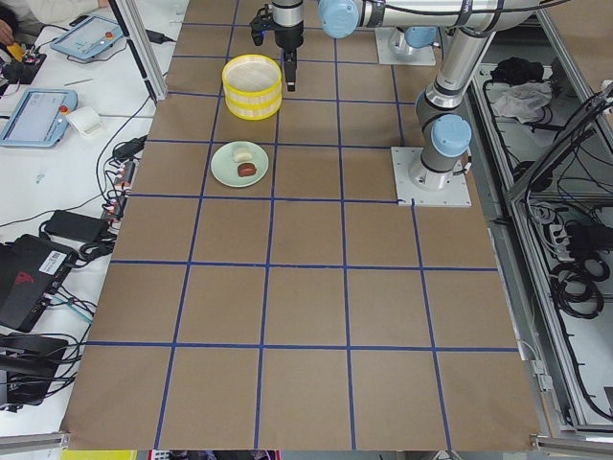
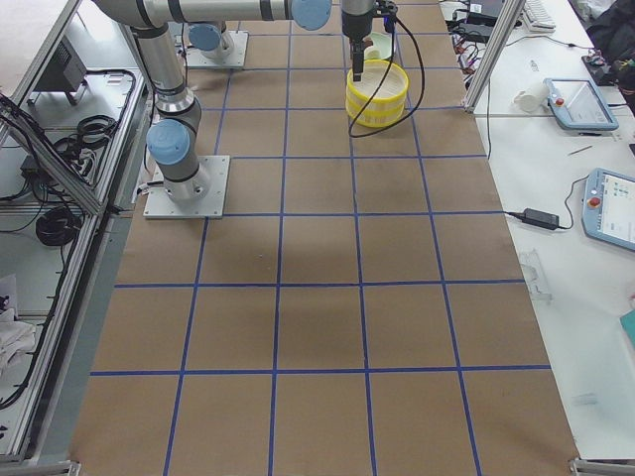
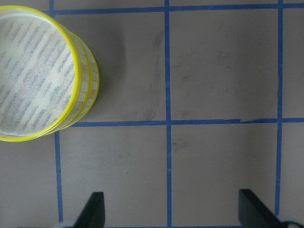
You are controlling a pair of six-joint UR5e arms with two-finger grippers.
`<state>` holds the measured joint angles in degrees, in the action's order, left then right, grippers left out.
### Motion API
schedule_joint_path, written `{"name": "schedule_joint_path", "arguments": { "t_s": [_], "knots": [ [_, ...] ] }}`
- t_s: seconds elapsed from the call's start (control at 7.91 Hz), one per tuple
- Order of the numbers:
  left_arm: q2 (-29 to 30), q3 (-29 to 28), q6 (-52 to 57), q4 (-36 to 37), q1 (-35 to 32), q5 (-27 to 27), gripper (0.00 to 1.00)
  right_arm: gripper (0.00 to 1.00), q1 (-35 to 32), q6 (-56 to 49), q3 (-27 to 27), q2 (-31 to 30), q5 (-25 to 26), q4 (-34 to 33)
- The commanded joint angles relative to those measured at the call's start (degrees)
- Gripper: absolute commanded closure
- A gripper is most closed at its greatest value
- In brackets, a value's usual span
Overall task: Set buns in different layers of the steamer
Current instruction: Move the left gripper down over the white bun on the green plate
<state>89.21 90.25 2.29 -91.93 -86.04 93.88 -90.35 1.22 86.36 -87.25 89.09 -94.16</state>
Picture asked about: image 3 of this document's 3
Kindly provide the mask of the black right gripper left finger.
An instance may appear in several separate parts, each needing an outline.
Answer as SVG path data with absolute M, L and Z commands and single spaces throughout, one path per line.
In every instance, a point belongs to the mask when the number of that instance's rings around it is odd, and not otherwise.
M 103 228 L 105 201 L 103 192 L 93 192 L 74 223 L 74 228 Z

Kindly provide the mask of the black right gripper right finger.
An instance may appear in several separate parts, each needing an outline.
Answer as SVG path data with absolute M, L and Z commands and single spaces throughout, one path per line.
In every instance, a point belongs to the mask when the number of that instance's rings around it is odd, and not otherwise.
M 238 220 L 244 228 L 286 228 L 250 189 L 238 192 Z

